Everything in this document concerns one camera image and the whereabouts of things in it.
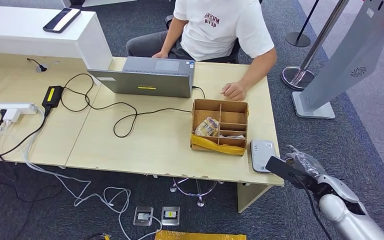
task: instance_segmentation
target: smartphone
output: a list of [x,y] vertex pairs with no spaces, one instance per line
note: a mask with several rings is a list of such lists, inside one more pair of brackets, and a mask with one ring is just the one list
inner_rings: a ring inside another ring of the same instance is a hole
[[43,27],[43,30],[60,34],[80,15],[80,12],[79,9],[64,8]]

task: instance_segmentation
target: desk leg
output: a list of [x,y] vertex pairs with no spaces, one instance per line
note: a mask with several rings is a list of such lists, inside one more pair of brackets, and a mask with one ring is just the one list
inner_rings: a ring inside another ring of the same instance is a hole
[[266,193],[272,185],[250,184],[248,186],[237,184],[237,211],[241,214],[261,195]]

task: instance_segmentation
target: white t-shirt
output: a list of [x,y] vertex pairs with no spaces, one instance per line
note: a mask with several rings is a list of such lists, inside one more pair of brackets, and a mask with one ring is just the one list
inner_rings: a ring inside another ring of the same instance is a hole
[[189,21],[181,46],[196,61],[229,56],[236,38],[251,58],[274,48],[258,0],[176,0],[174,17]]

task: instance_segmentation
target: cardboard box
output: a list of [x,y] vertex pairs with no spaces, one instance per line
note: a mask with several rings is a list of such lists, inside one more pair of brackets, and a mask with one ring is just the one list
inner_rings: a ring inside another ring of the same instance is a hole
[[[248,103],[238,101],[222,101],[211,99],[195,99],[192,109],[192,131],[190,147],[194,150],[218,151],[228,154],[243,155],[247,149],[248,131]],[[213,117],[218,124],[216,136],[198,136],[195,129],[207,117]],[[240,136],[245,138],[233,138],[227,136]],[[209,140],[216,144],[201,144],[198,138]],[[225,146],[233,146],[234,151],[228,151]]]

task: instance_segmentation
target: printed text on t-shirt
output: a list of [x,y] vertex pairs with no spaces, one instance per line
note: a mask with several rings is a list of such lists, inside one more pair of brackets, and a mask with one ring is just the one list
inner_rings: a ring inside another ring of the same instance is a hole
[[211,13],[207,12],[204,16],[205,23],[211,25],[211,27],[215,28],[220,23],[220,19]]

